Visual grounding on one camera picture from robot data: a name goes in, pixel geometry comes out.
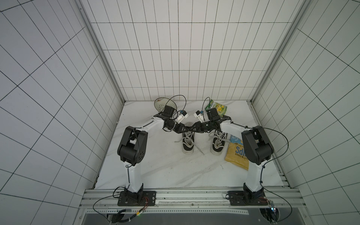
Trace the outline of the black white sneaker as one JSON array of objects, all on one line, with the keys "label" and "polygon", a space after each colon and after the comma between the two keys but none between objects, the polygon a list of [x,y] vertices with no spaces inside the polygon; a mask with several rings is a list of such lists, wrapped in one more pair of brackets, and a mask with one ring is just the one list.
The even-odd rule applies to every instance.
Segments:
[{"label": "black white sneaker", "polygon": [[211,153],[217,156],[221,155],[228,142],[227,133],[213,130],[209,133],[209,137],[212,139]]},{"label": "black white sneaker", "polygon": [[182,152],[186,155],[193,154],[194,149],[197,149],[202,155],[205,155],[204,152],[195,142],[195,132],[191,132],[191,131],[185,132],[182,134],[181,140],[175,142],[182,143]]}]

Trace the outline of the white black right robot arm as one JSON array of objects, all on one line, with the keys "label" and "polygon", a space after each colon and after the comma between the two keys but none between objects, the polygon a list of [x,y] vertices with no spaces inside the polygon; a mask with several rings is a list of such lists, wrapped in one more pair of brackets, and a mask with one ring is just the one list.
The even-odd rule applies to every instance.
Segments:
[{"label": "white black right robot arm", "polygon": [[187,131],[205,133],[212,130],[228,133],[243,141],[243,150],[249,160],[246,182],[243,186],[243,196],[247,202],[264,196],[262,186],[262,169],[270,161],[274,153],[273,146],[262,126],[247,127],[236,124],[231,117],[220,117],[215,108],[208,111],[208,121],[196,122],[187,127]]}]

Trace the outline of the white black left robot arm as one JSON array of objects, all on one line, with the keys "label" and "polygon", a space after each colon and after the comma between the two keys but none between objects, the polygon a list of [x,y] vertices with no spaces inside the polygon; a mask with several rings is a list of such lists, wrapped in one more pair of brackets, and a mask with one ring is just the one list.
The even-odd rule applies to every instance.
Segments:
[{"label": "white black left robot arm", "polygon": [[117,153],[127,168],[128,186],[124,189],[124,195],[132,200],[140,201],[143,197],[140,162],[146,153],[149,134],[162,129],[182,134],[183,152],[190,154],[194,151],[195,133],[188,131],[182,123],[188,114],[181,110],[177,118],[172,119],[174,111],[173,107],[166,105],[163,111],[154,115],[148,122],[137,127],[128,126],[123,133]]}]

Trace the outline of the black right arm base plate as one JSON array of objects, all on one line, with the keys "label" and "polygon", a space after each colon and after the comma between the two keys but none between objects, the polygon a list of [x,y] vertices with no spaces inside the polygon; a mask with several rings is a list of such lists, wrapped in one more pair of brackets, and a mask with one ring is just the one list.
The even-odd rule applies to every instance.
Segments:
[{"label": "black right arm base plate", "polygon": [[228,191],[226,200],[231,206],[266,206],[268,201],[264,199],[262,190],[258,192],[251,191]]}]

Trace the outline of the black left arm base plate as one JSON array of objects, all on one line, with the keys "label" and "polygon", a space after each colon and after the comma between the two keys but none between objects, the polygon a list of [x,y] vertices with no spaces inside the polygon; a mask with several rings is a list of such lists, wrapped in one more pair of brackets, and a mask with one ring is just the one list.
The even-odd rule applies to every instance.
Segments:
[{"label": "black left arm base plate", "polygon": [[122,191],[119,196],[118,206],[154,206],[156,201],[156,191],[143,191],[138,193]]}]

